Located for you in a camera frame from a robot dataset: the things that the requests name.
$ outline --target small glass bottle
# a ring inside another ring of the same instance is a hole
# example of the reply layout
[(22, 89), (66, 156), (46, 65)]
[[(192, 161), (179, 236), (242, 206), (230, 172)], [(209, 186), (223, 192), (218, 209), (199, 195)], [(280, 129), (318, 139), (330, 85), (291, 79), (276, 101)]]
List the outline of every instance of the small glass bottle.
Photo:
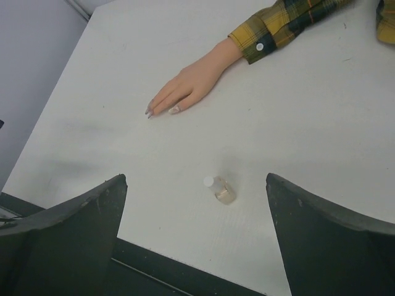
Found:
[(236, 194), (230, 185), (221, 177), (205, 177), (203, 180), (205, 187), (209, 188), (215, 197), (223, 204), (228, 205), (236, 199)]

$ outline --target shirt cuff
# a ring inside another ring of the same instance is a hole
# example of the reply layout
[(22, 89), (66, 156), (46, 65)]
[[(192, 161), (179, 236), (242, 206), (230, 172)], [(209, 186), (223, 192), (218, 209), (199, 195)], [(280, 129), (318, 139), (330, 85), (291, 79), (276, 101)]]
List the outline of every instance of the shirt cuff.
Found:
[(242, 23), (228, 37), (237, 44), (249, 64), (257, 62), (277, 49), (266, 24), (256, 15)]

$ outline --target plaid shirt sleeve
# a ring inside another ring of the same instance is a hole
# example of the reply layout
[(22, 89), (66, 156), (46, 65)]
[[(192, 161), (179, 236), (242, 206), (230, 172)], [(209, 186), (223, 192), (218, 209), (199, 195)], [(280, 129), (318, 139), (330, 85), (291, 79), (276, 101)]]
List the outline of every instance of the plaid shirt sleeve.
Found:
[(380, 0), (376, 16), (377, 38), (395, 44), (395, 0)]
[[(353, 0), (277, 0), (258, 11), (229, 34), (249, 64), (286, 46), (308, 26), (319, 22)], [(395, 0), (380, 0), (378, 39), (394, 42)]]

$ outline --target white button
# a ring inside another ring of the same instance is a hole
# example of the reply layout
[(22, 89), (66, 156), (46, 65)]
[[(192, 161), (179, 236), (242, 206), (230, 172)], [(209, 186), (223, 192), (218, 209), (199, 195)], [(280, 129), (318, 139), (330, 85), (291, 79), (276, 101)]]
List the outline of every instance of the white button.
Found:
[(262, 43), (257, 44), (257, 51), (262, 51), (264, 48), (264, 45)]

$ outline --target white table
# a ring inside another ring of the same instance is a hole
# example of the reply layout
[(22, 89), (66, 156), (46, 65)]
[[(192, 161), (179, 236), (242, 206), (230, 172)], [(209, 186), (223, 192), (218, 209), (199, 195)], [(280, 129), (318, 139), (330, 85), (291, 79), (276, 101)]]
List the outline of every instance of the white table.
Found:
[[(229, 281), (290, 295), (265, 192), (277, 173), (395, 222), (395, 51), (358, 2), (287, 48), (235, 65), (197, 106), (147, 120), (156, 92), (272, 1), (139, 0), (99, 8), (4, 191), (42, 207), (125, 173), (118, 236)], [(202, 185), (220, 175), (230, 206)]]

